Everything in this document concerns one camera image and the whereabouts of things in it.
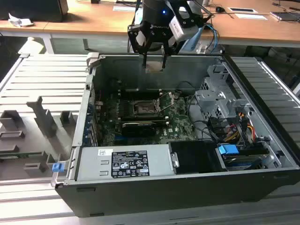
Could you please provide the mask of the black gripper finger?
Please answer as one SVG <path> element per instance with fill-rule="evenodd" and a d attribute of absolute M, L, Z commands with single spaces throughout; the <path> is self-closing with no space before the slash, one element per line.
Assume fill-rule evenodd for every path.
<path fill-rule="evenodd" d="M 131 24 L 127 28 L 127 34 L 133 51 L 143 56 L 142 66 L 144 68 L 146 68 L 147 53 L 149 50 L 149 38 L 145 33 L 145 28 L 145 24 Z"/>
<path fill-rule="evenodd" d="M 180 42 L 174 41 L 172 45 L 164 42 L 162 45 L 162 69 L 166 66 L 166 61 L 169 56 L 176 55 L 180 51 Z"/>

